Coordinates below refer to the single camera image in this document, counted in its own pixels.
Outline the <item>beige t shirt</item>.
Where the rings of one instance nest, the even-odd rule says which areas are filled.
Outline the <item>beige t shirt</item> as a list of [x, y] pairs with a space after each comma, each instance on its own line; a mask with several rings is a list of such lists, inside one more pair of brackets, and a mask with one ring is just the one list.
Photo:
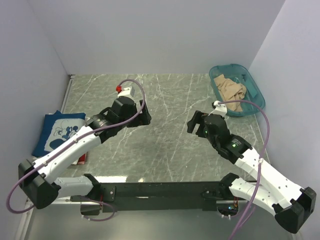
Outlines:
[[223, 74], [213, 80], [223, 102], [243, 100], [245, 98], [247, 88], [242, 83], [236, 83], [230, 78], [225, 78]]

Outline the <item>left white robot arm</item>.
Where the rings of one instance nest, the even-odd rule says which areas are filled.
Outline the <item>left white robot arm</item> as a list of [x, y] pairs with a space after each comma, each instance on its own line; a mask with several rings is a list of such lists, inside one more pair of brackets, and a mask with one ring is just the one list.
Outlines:
[[140, 109], [129, 97], [120, 96], [111, 107], [93, 115], [74, 136], [52, 152], [34, 162], [25, 160], [18, 166], [20, 188], [37, 209], [49, 206], [54, 200], [69, 196], [84, 196], [99, 200], [101, 184], [91, 174], [80, 177], [61, 177], [62, 172], [76, 159], [114, 137], [123, 128], [149, 125], [151, 115], [145, 100]]

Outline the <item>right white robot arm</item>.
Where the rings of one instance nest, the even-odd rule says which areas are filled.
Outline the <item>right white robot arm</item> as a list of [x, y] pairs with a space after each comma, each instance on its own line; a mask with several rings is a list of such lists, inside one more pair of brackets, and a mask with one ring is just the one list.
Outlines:
[[196, 135], [205, 138], [224, 159], [247, 172], [259, 182], [259, 186], [229, 173], [221, 181], [233, 196], [266, 210], [286, 231], [296, 234], [314, 212], [316, 192], [311, 187], [301, 187], [282, 175], [246, 140], [230, 133], [225, 118], [220, 114], [195, 111], [187, 123], [192, 133], [199, 125]]

